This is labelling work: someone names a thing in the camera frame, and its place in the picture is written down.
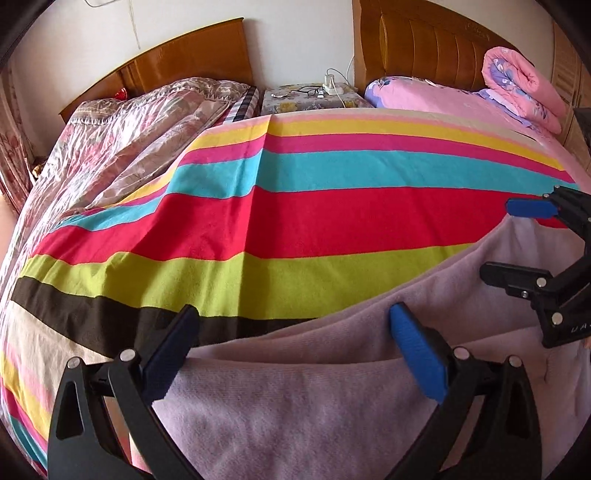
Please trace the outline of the mauve pink pants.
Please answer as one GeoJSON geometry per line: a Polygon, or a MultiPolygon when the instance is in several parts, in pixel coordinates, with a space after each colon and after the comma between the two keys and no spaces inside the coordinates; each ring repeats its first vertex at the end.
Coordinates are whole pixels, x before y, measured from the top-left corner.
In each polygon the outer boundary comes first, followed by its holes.
{"type": "Polygon", "coordinates": [[[550,472],[590,414],[590,353],[547,349],[523,300],[482,282],[487,261],[559,273],[583,253],[573,232],[508,217],[476,245],[346,310],[262,337],[193,349],[154,410],[207,479],[382,479],[435,404],[415,383],[388,328],[404,302],[477,358],[520,357],[550,472]]]}

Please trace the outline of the rolled pink floral blanket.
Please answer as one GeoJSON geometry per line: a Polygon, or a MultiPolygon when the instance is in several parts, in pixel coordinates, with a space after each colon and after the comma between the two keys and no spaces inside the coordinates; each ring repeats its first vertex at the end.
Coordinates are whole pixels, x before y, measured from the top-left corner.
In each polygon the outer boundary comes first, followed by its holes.
{"type": "Polygon", "coordinates": [[[521,53],[506,48],[489,49],[483,59],[484,99],[503,106],[526,125],[536,125],[554,135],[566,106],[554,86],[521,53]]]}

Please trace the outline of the wooden louvered cabinet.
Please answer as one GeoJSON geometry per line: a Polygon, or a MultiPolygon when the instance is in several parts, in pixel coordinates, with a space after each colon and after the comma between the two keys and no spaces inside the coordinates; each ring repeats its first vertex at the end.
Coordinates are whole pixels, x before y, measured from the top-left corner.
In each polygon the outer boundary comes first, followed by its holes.
{"type": "Polygon", "coordinates": [[[590,153],[576,108],[590,107],[590,73],[584,66],[575,46],[560,26],[553,22],[554,59],[551,83],[566,105],[566,116],[560,121],[562,132],[558,141],[590,173],[590,153]]]}

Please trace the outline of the pink floral pillow bedding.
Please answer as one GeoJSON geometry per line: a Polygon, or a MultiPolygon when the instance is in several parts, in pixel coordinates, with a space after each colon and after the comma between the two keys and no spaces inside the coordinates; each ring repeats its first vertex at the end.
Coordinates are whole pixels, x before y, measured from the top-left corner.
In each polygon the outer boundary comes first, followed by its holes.
{"type": "Polygon", "coordinates": [[[388,76],[370,82],[365,90],[365,99],[377,108],[445,114],[472,123],[512,130],[527,137],[530,144],[557,160],[583,191],[590,191],[590,176],[550,132],[513,115],[504,105],[487,100],[475,92],[414,77],[388,76]]]}

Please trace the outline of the right wooden headboard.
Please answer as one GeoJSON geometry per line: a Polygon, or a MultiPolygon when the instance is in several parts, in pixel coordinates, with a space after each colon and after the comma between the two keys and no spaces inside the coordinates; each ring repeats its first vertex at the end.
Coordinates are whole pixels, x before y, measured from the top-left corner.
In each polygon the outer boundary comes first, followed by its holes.
{"type": "Polygon", "coordinates": [[[353,1],[355,86],[406,76],[477,91],[485,53],[513,44],[490,29],[430,1],[353,1]]]}

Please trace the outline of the wooden headboard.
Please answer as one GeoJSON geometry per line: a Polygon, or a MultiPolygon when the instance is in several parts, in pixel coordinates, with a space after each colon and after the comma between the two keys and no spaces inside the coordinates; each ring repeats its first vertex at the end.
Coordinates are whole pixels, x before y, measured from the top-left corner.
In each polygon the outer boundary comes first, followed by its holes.
{"type": "Polygon", "coordinates": [[[355,86],[406,76],[477,91],[485,53],[513,44],[490,29],[430,1],[353,1],[355,86]]]}
{"type": "Polygon", "coordinates": [[[68,121],[85,101],[114,98],[120,91],[134,98],[190,77],[254,83],[242,18],[190,31],[139,54],[86,89],[60,117],[68,121]]]}

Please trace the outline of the white power strip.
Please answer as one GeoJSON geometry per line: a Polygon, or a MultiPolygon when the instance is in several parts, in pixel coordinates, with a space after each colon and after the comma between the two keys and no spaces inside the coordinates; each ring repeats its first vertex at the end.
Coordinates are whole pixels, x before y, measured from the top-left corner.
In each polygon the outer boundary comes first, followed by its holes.
{"type": "Polygon", "coordinates": [[[326,73],[324,78],[324,83],[322,84],[322,89],[325,90],[325,94],[329,96],[339,96],[344,93],[344,89],[337,82],[335,82],[335,76],[326,73]]]}

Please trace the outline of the cluttered nightstand top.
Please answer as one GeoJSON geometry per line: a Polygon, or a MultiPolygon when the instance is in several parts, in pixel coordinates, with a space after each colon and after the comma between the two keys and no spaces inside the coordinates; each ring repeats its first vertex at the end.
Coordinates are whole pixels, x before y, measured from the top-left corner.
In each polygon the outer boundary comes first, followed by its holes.
{"type": "Polygon", "coordinates": [[[345,83],[338,83],[338,95],[329,95],[322,83],[290,84],[266,89],[260,114],[270,115],[339,108],[373,108],[356,90],[345,83]]]}

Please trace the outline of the rainbow striped bed sheet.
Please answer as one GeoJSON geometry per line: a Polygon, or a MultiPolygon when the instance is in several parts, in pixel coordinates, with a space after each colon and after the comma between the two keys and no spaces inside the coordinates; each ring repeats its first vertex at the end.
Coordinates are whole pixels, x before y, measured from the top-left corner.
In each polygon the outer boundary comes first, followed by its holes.
{"type": "Polygon", "coordinates": [[[47,468],[66,360],[140,346],[192,305],[219,337],[322,317],[473,245],[512,197],[579,187],[512,130],[394,110],[204,131],[154,179],[60,220],[1,298],[1,418],[47,468]]]}

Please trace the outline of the floral pink curtain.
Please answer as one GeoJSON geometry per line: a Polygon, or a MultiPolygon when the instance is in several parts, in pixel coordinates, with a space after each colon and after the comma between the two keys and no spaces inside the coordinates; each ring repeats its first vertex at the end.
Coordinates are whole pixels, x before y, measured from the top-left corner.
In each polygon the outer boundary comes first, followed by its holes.
{"type": "Polygon", "coordinates": [[[1,193],[19,215],[33,187],[31,166],[35,156],[25,133],[12,70],[1,70],[0,98],[1,193]]]}

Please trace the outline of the plaid checkered blanket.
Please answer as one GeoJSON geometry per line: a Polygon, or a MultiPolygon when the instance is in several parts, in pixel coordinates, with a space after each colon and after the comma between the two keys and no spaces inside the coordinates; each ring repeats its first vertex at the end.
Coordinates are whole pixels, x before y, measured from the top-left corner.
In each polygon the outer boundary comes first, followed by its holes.
{"type": "Polygon", "coordinates": [[[256,117],[259,114],[260,92],[256,86],[249,87],[228,110],[224,123],[235,123],[256,117]]]}

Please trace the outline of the pink floral shiny quilt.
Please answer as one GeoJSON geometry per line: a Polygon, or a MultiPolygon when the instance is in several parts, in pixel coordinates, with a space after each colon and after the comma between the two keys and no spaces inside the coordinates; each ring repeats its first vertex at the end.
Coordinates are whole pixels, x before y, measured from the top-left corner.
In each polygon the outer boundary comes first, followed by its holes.
{"type": "Polygon", "coordinates": [[[197,135],[223,123],[249,87],[191,77],[130,100],[77,107],[16,215],[1,265],[1,298],[8,299],[26,259],[60,220],[114,203],[154,179],[197,135]]]}

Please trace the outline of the left wooden headboard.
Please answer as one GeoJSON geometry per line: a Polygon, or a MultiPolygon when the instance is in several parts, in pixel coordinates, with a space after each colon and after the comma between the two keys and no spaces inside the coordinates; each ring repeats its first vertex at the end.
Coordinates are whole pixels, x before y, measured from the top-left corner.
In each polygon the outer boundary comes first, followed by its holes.
{"type": "Polygon", "coordinates": [[[242,18],[190,31],[139,54],[86,89],[60,117],[68,121],[85,101],[114,98],[120,91],[134,98],[190,77],[254,83],[242,18]]]}

